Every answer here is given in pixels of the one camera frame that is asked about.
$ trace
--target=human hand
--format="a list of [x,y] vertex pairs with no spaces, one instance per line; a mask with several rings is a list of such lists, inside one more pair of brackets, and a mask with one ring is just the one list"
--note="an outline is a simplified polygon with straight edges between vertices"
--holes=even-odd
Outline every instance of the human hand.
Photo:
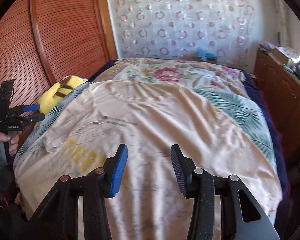
[[[21,132],[17,132],[16,136],[11,139],[11,146],[9,147],[9,154],[14,155],[17,153],[17,147],[19,142],[19,135]],[[0,142],[8,142],[11,136],[0,132]]]

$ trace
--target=floral bedspread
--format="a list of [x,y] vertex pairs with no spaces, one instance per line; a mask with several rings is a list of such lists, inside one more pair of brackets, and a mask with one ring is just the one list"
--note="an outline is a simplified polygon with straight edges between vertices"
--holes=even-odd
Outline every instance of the floral bedspread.
[[240,70],[206,62],[153,58],[121,59],[95,81],[128,79],[134,82],[168,83],[189,89],[210,89],[233,92],[248,97]]
[[243,72],[206,62],[132,58],[118,60],[95,82],[128,79],[134,82],[185,86],[222,109],[249,135],[275,171],[272,139],[260,107],[246,94]]

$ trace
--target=metal pin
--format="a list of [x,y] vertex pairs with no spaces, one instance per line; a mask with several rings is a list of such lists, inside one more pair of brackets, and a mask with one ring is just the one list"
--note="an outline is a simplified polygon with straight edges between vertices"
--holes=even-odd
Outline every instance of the metal pin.
[[68,175],[62,175],[61,178],[60,178],[60,180],[61,180],[62,182],[66,182],[68,179],[69,179],[69,176],[68,176]]
[[96,173],[96,174],[102,174],[102,173],[104,173],[104,172],[105,172],[105,169],[102,168],[102,167],[96,168],[96,170],[95,170],[95,173]]
[[196,173],[196,174],[203,174],[203,169],[201,169],[201,168],[195,168],[194,169],[194,173]]
[[237,175],[231,175],[231,176],[230,176],[230,179],[231,179],[232,181],[238,181],[238,180],[239,180],[239,177],[238,177]]

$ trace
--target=bed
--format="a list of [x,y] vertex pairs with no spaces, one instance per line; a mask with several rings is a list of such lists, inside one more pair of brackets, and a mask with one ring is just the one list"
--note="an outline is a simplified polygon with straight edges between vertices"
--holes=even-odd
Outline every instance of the bed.
[[[93,82],[95,80],[100,80],[100,75],[113,67],[115,65],[117,60],[111,60],[107,62],[105,65],[103,65],[95,74],[93,74],[88,82]],[[118,70],[111,71],[109,73],[110,77],[115,76],[115,73]],[[242,82],[244,85],[244,88],[247,92],[247,95],[253,100],[262,110],[262,113],[266,119],[266,124],[268,126],[272,143],[273,143],[273,148],[274,148],[274,154],[275,154],[275,161],[277,165],[277,171],[278,171],[278,176],[280,179],[280,183],[282,186],[282,191],[283,191],[283,198],[286,199],[289,196],[290,192],[290,186],[287,178],[287,172],[286,172],[286,164],[283,156],[283,148],[281,145],[281,134],[278,132],[276,126],[274,125],[271,114],[269,112],[268,106],[266,101],[264,100],[264,97],[260,90],[255,86],[255,83],[253,81],[253,78],[251,75],[245,71],[243,71],[243,74],[245,76],[245,80]]]
[[[78,8],[83,6],[85,9],[78,15]],[[67,11],[68,18],[64,21],[56,20],[59,13],[55,8]],[[82,24],[82,17],[90,20]],[[49,21],[53,21],[52,30],[48,29]],[[16,79],[16,96],[11,106],[36,103],[44,91],[66,75],[96,77],[110,67],[113,64],[112,60],[117,58],[110,26],[106,0],[74,0],[71,4],[67,4],[65,0],[58,0],[57,7],[54,0],[17,0],[0,21],[0,84],[3,80]],[[73,39],[74,33],[78,33],[79,36],[86,33],[81,35],[80,46],[75,43],[78,40]],[[52,39],[54,35],[57,37],[58,44],[55,43],[56,39]],[[11,42],[7,43],[7,38],[11,38]],[[295,87],[293,82],[295,82],[293,79],[289,80],[290,87]],[[258,90],[255,91],[252,82],[249,82],[249,87],[248,94],[260,95]],[[259,99],[254,101],[259,104],[268,120],[265,101]],[[278,138],[278,133],[272,132],[275,128],[271,122],[267,121],[267,124],[271,134]],[[29,127],[24,131],[19,147],[32,129],[33,127]],[[298,147],[296,144],[300,142],[294,142],[294,148]],[[289,151],[289,156],[293,156],[291,144],[284,147],[287,150],[281,149],[281,152]],[[297,161],[297,158],[293,158],[293,162],[288,163],[291,167]],[[282,167],[278,169],[279,173],[280,170],[285,173],[284,164],[279,166]]]

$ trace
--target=blue blanket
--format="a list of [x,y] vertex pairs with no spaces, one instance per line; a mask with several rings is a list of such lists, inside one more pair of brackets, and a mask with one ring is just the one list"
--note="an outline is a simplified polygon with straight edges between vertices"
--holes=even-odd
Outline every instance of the blue blanket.
[[248,96],[261,108],[263,115],[266,119],[270,136],[273,143],[275,160],[277,163],[277,172],[278,177],[282,187],[282,196],[283,199],[287,199],[289,197],[290,185],[288,182],[286,165],[283,157],[283,149],[281,146],[281,134],[277,131],[275,127],[271,115],[268,111],[268,107],[266,102],[263,99],[262,92],[255,86],[250,74],[245,73],[246,80],[243,82],[243,85],[246,89]]

